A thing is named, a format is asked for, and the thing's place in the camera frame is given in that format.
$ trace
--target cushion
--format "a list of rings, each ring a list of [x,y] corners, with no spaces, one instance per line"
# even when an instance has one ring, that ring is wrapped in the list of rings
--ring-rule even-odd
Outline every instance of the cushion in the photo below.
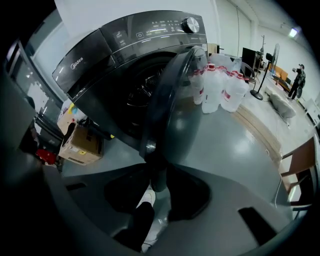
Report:
[[[271,93],[270,101],[276,111],[282,116],[282,118],[293,118],[296,115],[296,111],[289,105],[288,102],[284,101],[278,94]]]

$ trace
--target black stand base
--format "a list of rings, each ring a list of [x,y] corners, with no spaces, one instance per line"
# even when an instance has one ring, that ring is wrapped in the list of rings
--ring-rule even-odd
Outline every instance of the black stand base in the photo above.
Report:
[[[252,94],[253,97],[257,98],[258,100],[262,101],[264,97],[257,91],[251,90],[250,93]]]

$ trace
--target ceiling light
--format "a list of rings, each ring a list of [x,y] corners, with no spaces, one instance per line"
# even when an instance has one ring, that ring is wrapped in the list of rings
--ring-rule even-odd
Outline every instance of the ceiling light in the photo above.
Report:
[[[298,31],[296,31],[294,28],[292,28],[290,31],[289,37],[294,38],[297,33],[298,33]]]

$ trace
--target washing machine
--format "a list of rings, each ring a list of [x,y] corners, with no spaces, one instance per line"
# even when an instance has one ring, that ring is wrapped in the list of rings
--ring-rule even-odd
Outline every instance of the washing machine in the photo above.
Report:
[[[192,137],[197,122],[188,126],[183,118],[201,111],[193,98],[203,85],[192,77],[206,65],[202,17],[157,10],[119,18],[87,35],[52,77],[100,130],[145,158],[165,131],[176,130],[169,140]],[[166,129],[169,121],[174,126]]]

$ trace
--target black pants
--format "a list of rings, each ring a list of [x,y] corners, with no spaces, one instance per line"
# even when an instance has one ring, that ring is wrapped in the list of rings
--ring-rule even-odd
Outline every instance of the black pants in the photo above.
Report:
[[[294,100],[296,95],[297,95],[297,90],[298,90],[298,87],[299,87],[299,84],[297,82],[294,82],[293,85],[292,85],[292,88],[289,92],[289,98],[291,97],[291,95],[293,94],[292,96],[292,99]]]
[[[137,252],[141,252],[141,246],[144,243],[151,224],[154,221],[155,211],[149,202],[143,202],[135,209],[132,217],[132,223],[127,229],[121,230],[114,236],[114,239],[126,247]]]

